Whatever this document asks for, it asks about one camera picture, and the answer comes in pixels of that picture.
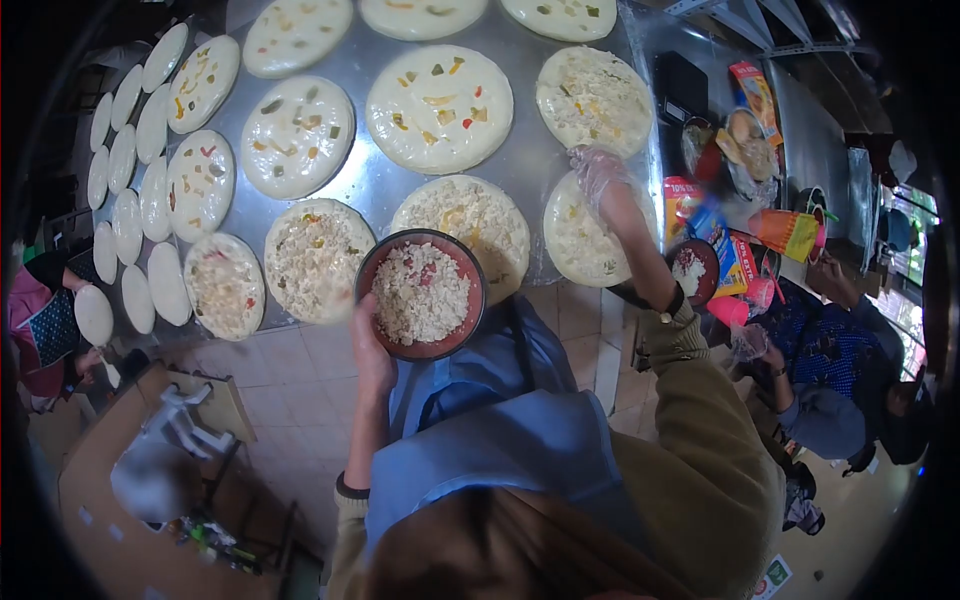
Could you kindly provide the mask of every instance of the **gloved hand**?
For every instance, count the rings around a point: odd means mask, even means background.
[[[617,233],[619,226],[643,218],[636,205],[634,182],[616,153],[599,146],[574,146],[566,151],[577,174],[580,189],[587,196],[590,214],[597,222]]]

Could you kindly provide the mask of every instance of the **raw pizza base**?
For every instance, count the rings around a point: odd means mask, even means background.
[[[190,320],[193,314],[190,298],[183,286],[183,271],[177,249],[161,242],[154,246],[147,260],[147,282],[156,312],[177,327]]]
[[[503,71],[459,46],[424,46],[401,56],[367,99],[367,127],[380,150],[428,175],[479,164],[507,139],[513,120],[514,93]]]
[[[110,109],[110,126],[119,132],[127,125],[133,107],[140,97],[140,84],[143,82],[143,65],[135,64],[117,87],[117,94],[113,97],[113,107]]]
[[[184,139],[167,165],[170,225],[184,242],[215,231],[233,200],[233,152],[216,132],[200,130]]]
[[[488,306],[520,288],[530,264],[530,228],[489,181],[466,175],[430,181],[403,201],[390,225],[391,233],[413,228],[448,233],[473,252],[490,284]]]
[[[606,37],[616,24],[616,0],[500,0],[514,19],[561,41]]]
[[[150,164],[167,147],[167,95],[170,84],[163,84],[147,99],[136,122],[136,155]]]
[[[107,296],[95,285],[85,285],[73,300],[73,316],[77,328],[91,345],[107,345],[113,335],[113,311]]]
[[[155,242],[167,239],[173,231],[167,210],[167,159],[165,156],[158,156],[147,167],[143,182],[140,183],[140,222],[143,234]]]
[[[97,103],[93,111],[93,121],[90,122],[90,152],[97,152],[110,133],[110,113],[113,110],[113,92],[107,92]]]
[[[140,268],[130,265],[123,271],[120,280],[120,289],[123,293],[123,306],[127,310],[127,317],[138,332],[147,335],[154,330],[156,311],[154,299],[150,297],[150,284]]]
[[[344,321],[353,309],[353,280],[374,243],[363,217],[345,204],[327,198],[294,204],[267,233],[270,293],[301,321]]]
[[[243,63],[256,77],[286,77],[333,50],[351,20],[351,0],[276,0],[247,33]]]
[[[642,190],[635,190],[636,204],[647,229],[657,239],[657,213]],[[560,274],[574,283],[610,287],[630,278],[630,266],[619,240],[600,228],[587,209],[587,197],[577,183],[577,174],[567,173],[554,188],[543,212],[543,239],[550,259]]]
[[[487,0],[360,0],[360,14],[371,29],[405,41],[452,36],[486,9]]]
[[[249,246],[226,233],[211,233],[183,261],[183,282],[200,324],[218,338],[239,342],[263,320],[260,263]]]
[[[133,176],[136,164],[136,129],[133,125],[124,125],[113,139],[109,157],[109,188],[113,194],[119,194]]]
[[[113,237],[120,262],[128,266],[135,263],[143,245],[143,228],[140,226],[140,205],[136,192],[130,188],[121,191],[113,205]]]
[[[117,278],[117,246],[113,227],[107,221],[101,221],[93,232],[93,268],[101,281],[113,285]]]
[[[167,122],[175,133],[190,133],[206,123],[226,100],[240,68],[240,46],[217,36],[190,53],[170,84]]]
[[[563,48],[543,65],[537,106],[567,148],[601,144],[624,158],[646,145],[654,118],[650,90],[636,71],[609,52],[583,46]]]
[[[90,172],[86,176],[86,201],[96,210],[107,198],[107,179],[110,172],[110,150],[101,146],[90,160]]]
[[[295,77],[270,90],[247,119],[243,170],[271,198],[302,198],[340,168],[353,133],[353,106],[343,89],[320,77]]]
[[[153,93],[177,68],[190,28],[178,23],[163,34],[143,65],[143,91]]]

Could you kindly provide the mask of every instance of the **red bowl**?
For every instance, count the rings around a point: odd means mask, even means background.
[[[686,240],[675,247],[666,256],[666,264],[673,270],[673,261],[684,249],[689,248],[694,255],[704,263],[706,273],[700,276],[700,282],[697,285],[697,293],[688,297],[690,306],[700,306],[706,304],[717,291],[717,285],[720,282],[720,260],[717,258],[717,252],[709,243],[704,240],[692,238]]]
[[[447,254],[457,263],[457,271],[460,275],[466,274],[470,280],[470,290],[467,296],[467,318],[454,329],[448,336],[438,342],[414,342],[410,346],[396,344],[391,342],[380,331],[379,327],[373,329],[376,339],[390,352],[394,358],[415,362],[423,360],[439,360],[453,354],[467,343],[480,320],[483,318],[484,309],[487,306],[487,280],[480,269],[480,263],[473,253],[461,244],[456,238],[434,229],[406,229],[398,231],[382,239],[379,244],[373,247],[363,263],[360,264],[360,270],[357,271],[357,277],[353,283],[353,298],[359,302],[373,288],[373,278],[376,276],[376,270],[387,258],[387,254],[394,248],[400,248],[406,244],[422,245],[430,243],[434,248]]]

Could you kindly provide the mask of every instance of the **bowl of grated cheese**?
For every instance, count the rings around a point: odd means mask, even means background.
[[[406,229],[364,258],[354,300],[376,296],[373,333],[394,358],[439,360],[467,343],[480,325],[488,284],[480,263],[456,238]]]
[[[690,306],[713,298],[720,280],[720,261],[713,246],[696,238],[686,240],[667,254],[666,262]]]

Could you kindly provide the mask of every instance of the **orange cup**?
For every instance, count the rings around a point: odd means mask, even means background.
[[[727,327],[732,327],[733,323],[742,327],[750,317],[750,306],[747,302],[733,296],[714,298],[707,302],[707,310]]]

